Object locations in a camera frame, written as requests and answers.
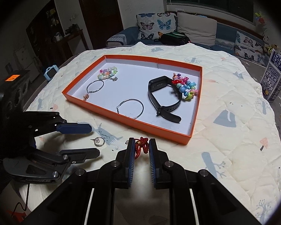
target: colorful beaded bracelet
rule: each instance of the colorful beaded bracelet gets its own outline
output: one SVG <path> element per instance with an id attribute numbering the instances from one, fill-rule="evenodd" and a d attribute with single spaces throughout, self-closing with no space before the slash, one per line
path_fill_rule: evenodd
<path id="1" fill-rule="evenodd" d="M 110 80 L 116 81 L 118 78 L 117 77 L 112 78 L 112 77 L 117 72 L 118 72 L 118 69 L 116 67 L 101 69 L 100 74 L 98 75 L 98 80 L 110 79 Z"/>
<path id="2" fill-rule="evenodd" d="M 198 90 L 195 88 L 196 83 L 190 82 L 188 77 L 183 78 L 180 73 L 177 75 L 174 73 L 172 83 L 176 85 L 181 93 L 183 93 L 186 97 L 185 100 L 191 100 L 198 94 Z"/>

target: white quilt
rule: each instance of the white quilt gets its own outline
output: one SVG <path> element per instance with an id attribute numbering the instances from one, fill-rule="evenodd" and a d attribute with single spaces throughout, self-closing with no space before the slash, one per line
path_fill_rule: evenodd
<path id="1" fill-rule="evenodd" d="M 158 57 L 203 67 L 202 93 L 194 133 L 188 145 L 176 144 L 118 124 L 68 101 L 62 90 L 85 68 L 106 54 Z M 185 169 L 208 169 L 261 223 L 265 223 L 281 198 L 281 142 L 274 112 L 262 97 L 261 86 L 240 61 L 226 52 L 187 44 L 184 46 L 119 47 L 86 51 L 61 68 L 39 93 L 28 111 L 58 111 L 68 122 L 89 123 L 91 135 L 51 133 L 36 138 L 48 152 L 95 147 L 95 137 L 105 138 L 97 160 L 80 167 L 87 171 L 114 160 L 125 141 L 140 136 L 156 138 L 158 148 Z M 168 194 L 153 192 L 149 158 L 135 161 L 132 187 L 116 192 L 115 224 L 154 224 L 169 219 Z M 28 207 L 35 209 L 56 187 L 31 185 Z M 21 189 L 25 200 L 26 187 Z"/>

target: sofa armrest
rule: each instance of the sofa armrest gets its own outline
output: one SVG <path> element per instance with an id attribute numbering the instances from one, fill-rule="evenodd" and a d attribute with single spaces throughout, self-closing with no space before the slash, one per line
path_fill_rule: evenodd
<path id="1" fill-rule="evenodd" d="M 134 45 L 138 39 L 139 29 L 137 26 L 129 27 L 123 31 L 117 33 L 116 35 L 110 37 L 106 41 L 106 46 L 114 46 L 118 43 L 119 46 Z"/>

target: red object on floor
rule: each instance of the red object on floor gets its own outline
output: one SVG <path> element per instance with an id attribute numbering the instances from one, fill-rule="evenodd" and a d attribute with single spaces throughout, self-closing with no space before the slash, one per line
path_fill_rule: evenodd
<path id="1" fill-rule="evenodd" d="M 19 224 L 21 223 L 25 218 L 27 217 L 26 213 L 19 213 L 19 212 L 15 212 L 13 214 L 13 219 Z"/>
<path id="2" fill-rule="evenodd" d="M 149 143 L 148 138 L 141 137 L 140 139 L 135 139 L 135 159 L 137 159 L 141 154 L 141 149 L 143 149 L 143 152 L 147 154 L 149 152 Z"/>

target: black smartwatch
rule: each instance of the black smartwatch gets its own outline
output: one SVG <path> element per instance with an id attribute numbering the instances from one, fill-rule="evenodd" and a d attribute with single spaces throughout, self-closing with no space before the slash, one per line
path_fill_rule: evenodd
<path id="1" fill-rule="evenodd" d="M 152 94 L 152 92 L 158 91 L 166 86 L 171 86 L 176 91 L 178 96 L 178 102 L 171 106 L 161 106 Z M 179 91 L 176 85 L 172 83 L 172 79 L 167 76 L 161 76 L 159 78 L 150 80 L 148 84 L 148 95 L 150 101 L 157 110 L 157 116 L 162 116 L 164 119 L 173 123 L 180 123 L 181 117 L 174 115 L 171 112 L 179 107 L 182 100 L 182 93 Z"/>

